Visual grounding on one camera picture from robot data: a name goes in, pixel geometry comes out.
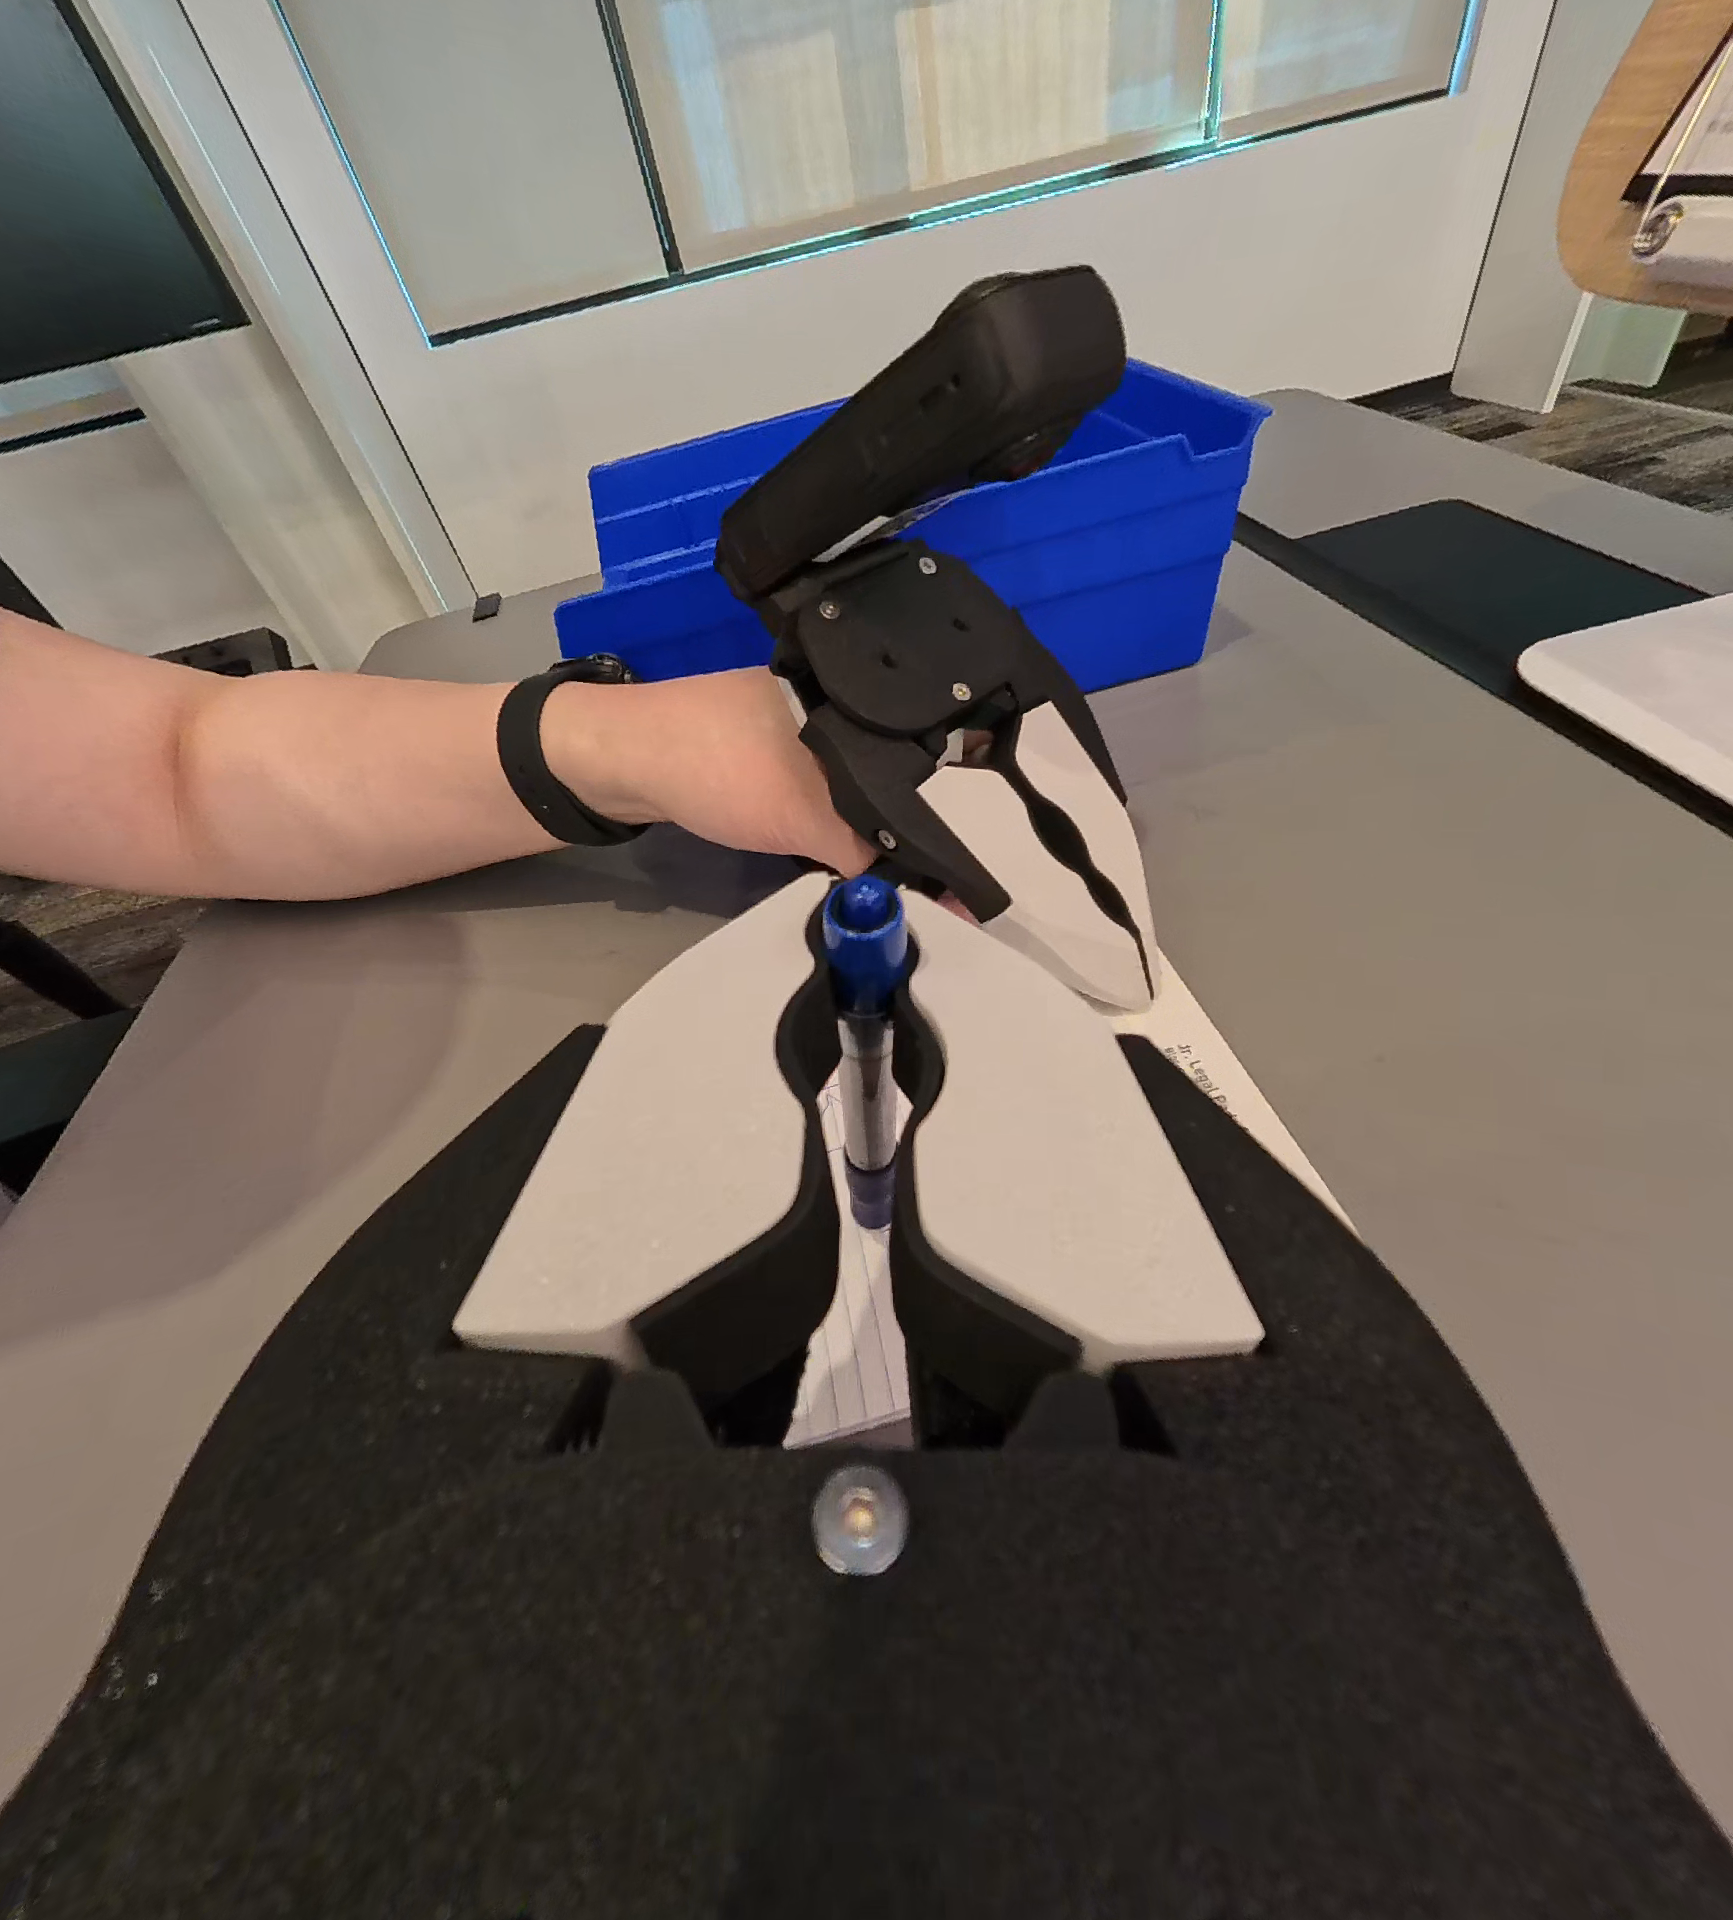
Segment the blue plastic bin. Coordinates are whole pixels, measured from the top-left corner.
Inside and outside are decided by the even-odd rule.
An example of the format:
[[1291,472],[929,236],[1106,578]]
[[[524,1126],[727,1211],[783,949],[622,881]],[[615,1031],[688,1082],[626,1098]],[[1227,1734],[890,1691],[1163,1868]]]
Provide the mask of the blue plastic bin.
[[[772,637],[715,569],[727,507],[838,400],[591,468],[603,585],[553,614],[566,661],[642,680],[762,666]],[[908,530],[1018,610],[1087,694],[1190,666],[1269,409],[1133,358],[1036,475],[977,488]]]

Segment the black desk mat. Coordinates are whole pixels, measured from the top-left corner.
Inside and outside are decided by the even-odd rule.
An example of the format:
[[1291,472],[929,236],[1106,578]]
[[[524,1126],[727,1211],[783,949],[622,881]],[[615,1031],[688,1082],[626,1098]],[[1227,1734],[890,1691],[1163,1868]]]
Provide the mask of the black desk mat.
[[1535,645],[1705,602],[1705,593],[1470,500],[1306,537],[1241,512],[1235,545],[1733,841],[1733,804],[1519,674]]

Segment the black wrist watch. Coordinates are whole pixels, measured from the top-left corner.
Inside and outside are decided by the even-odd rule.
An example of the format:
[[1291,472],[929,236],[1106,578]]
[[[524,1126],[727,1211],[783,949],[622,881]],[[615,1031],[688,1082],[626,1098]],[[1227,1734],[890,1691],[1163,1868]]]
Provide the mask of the black wrist watch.
[[638,674],[609,653],[565,658],[515,684],[495,722],[497,760],[510,792],[550,841],[566,849],[620,849],[646,835],[645,825],[609,819],[561,780],[542,752],[542,708],[563,686],[634,686]]

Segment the black monitor screen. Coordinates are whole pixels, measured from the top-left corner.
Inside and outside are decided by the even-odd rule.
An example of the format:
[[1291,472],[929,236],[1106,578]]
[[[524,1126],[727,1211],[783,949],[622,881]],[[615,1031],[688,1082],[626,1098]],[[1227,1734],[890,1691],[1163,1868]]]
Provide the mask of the black monitor screen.
[[0,386],[247,321],[76,12],[0,3]]

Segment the person's left hand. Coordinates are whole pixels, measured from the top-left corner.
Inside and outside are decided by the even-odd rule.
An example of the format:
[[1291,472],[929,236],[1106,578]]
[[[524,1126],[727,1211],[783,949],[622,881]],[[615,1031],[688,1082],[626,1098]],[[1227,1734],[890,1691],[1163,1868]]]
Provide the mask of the person's left hand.
[[640,684],[634,698],[646,731],[634,788],[652,821],[844,881],[888,856],[838,814],[805,722],[769,671]]

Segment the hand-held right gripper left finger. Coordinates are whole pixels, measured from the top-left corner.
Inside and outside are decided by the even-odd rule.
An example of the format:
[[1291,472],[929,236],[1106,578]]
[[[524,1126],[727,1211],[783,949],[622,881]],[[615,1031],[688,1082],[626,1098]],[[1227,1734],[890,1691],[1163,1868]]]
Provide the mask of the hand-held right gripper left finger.
[[821,1092],[836,1068],[825,881],[655,975],[593,1041],[452,1334],[670,1373],[733,1444],[778,1446],[836,1293]]

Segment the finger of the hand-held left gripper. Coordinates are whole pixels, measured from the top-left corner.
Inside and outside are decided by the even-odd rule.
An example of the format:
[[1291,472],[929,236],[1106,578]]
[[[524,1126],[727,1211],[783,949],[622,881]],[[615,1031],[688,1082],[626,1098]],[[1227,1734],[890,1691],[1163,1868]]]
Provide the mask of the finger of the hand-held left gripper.
[[929,780],[929,803],[980,867],[997,878],[1011,903],[987,920],[992,937],[1046,969],[1075,992],[1103,1006],[1149,1006],[1150,995],[1087,995],[1070,982],[1067,969],[1052,957],[1043,935],[1022,925],[1022,896],[1031,883],[1059,878],[1056,854],[1035,829],[1024,799],[1001,770],[990,767],[947,767]]
[[1070,982],[1088,996],[1150,996],[1159,989],[1159,939],[1137,830],[1112,780],[1055,707],[1021,724],[1026,792],[1070,829],[1055,859],[1059,878],[1033,881],[1022,925],[1044,939]]

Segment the glass window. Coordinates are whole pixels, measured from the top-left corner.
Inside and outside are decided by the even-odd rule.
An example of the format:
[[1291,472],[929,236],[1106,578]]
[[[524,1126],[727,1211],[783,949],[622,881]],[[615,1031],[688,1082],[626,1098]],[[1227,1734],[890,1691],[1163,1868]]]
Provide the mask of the glass window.
[[1454,3],[299,3],[435,344],[1453,91]]

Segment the white lined notepad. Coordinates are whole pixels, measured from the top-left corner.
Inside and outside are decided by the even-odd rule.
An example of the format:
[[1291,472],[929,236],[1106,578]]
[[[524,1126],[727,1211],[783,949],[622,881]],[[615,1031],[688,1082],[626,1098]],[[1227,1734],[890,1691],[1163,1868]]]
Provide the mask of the white lined notepad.
[[[1155,1045],[1345,1226],[1353,1222],[1167,959],[1160,960],[1152,1005],[1142,1012],[1114,1014],[1111,1023],[1117,1032]],[[821,1094],[821,1117],[838,1203],[836,1288],[809,1344],[787,1448],[910,1434],[910,1388],[893,1311],[886,1231],[863,1229],[854,1221],[836,1080]]]

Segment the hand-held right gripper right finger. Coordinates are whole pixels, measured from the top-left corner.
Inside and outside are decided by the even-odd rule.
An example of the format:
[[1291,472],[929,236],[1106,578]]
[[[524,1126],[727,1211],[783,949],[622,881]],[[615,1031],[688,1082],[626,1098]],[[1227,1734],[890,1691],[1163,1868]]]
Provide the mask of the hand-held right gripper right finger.
[[953,913],[906,920],[893,1309],[917,1443],[998,1446],[1050,1379],[1255,1355],[1262,1320],[1165,1126],[1193,1085]]

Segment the white and wood document stand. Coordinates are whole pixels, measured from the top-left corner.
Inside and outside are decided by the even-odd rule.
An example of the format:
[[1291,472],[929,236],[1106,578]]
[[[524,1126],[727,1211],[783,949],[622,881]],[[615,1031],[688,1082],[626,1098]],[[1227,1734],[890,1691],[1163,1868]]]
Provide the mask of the white and wood document stand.
[[[1558,208],[1576,287],[1733,319],[1733,199],[1622,196],[1733,33],[1733,3],[1652,5],[1578,143]],[[1733,804],[1733,593],[1535,645],[1519,674]]]

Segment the black metal bracket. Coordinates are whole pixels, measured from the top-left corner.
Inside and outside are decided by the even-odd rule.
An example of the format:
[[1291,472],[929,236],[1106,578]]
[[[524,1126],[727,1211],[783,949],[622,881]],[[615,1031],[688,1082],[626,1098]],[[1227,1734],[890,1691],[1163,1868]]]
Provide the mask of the black metal bracket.
[[221,678],[255,678],[295,671],[289,642],[273,628],[249,628],[154,654],[154,661],[189,666]]

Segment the blue retractable pen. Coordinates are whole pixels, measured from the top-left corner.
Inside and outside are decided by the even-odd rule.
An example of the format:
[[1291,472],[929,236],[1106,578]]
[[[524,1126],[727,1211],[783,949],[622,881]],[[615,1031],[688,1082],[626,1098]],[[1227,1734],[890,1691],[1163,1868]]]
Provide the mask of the blue retractable pen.
[[893,1003],[908,966],[908,931],[899,889],[885,877],[838,883],[821,920],[836,1014],[840,1153],[854,1224],[890,1226],[900,1137],[893,1075]]

